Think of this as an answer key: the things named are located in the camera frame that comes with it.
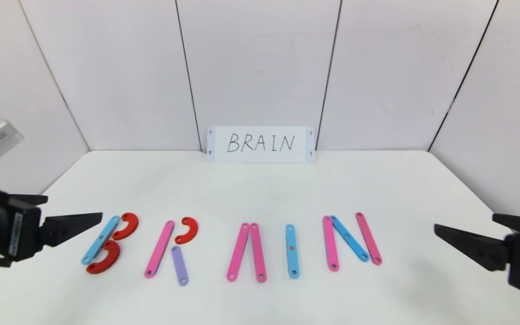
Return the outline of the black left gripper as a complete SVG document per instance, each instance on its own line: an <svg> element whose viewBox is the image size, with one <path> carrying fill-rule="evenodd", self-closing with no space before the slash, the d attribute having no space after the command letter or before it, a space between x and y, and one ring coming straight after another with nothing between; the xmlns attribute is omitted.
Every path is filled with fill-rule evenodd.
<svg viewBox="0 0 520 325"><path fill-rule="evenodd" d="M31 258L38 251L37 232L47 195L9 194L0 200L0 263ZM45 218L39 227L39 247L56 247L102 221L103 213L74 214Z"/></svg>

